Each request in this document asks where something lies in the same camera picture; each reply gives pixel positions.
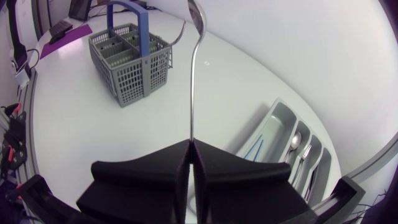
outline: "spoon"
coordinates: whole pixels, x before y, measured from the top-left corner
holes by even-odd
[[[301,133],[296,131],[296,133],[294,133],[292,142],[290,143],[289,150],[287,151],[287,154],[285,156],[284,160],[285,162],[287,162],[290,159],[291,153],[299,147],[300,143],[301,143]]]
[[[193,94],[194,94],[194,87],[195,87],[195,59],[197,56],[197,51],[199,48],[200,43],[202,42],[203,38],[205,37],[206,32],[206,16],[202,9],[202,7],[195,2],[195,0],[188,0],[188,8],[189,13],[191,14],[192,21],[197,28],[199,33],[199,40],[193,49],[192,53],[192,63],[191,63],[191,135],[190,135],[190,142],[193,142]]]

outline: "fork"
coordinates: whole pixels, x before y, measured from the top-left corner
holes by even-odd
[[[310,153],[311,147],[312,147],[311,145],[309,145],[307,147],[307,149],[305,150],[303,156],[300,158],[300,162],[298,162],[297,172],[294,175],[294,178],[293,178],[293,181],[292,181],[292,186],[293,187],[296,187],[297,183],[299,182],[299,179],[300,179],[299,177],[300,177],[301,171],[303,169],[304,160],[307,158],[308,153]]]

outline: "black clamp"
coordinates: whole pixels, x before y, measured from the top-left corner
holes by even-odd
[[[26,112],[23,111],[19,116],[13,117],[12,114],[17,114],[20,110],[21,104],[5,108],[4,113],[9,117],[9,129],[4,134],[2,142],[1,172],[0,177],[7,178],[8,170],[16,170],[27,160],[26,149]]]

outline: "cutlery basket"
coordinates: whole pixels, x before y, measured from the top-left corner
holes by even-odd
[[[139,25],[113,27],[113,4],[135,12]],[[172,47],[149,33],[144,8],[127,1],[111,1],[107,7],[108,29],[89,37],[90,55],[109,91],[125,107],[166,84]]]

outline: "white wall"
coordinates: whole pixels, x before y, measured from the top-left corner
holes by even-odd
[[[343,175],[398,131],[398,46],[379,1],[196,1],[210,32],[271,69],[313,108]],[[190,20],[186,1],[147,2]],[[393,174],[389,167],[383,171]],[[391,181],[371,180],[377,184],[363,185],[372,192],[366,198]]]

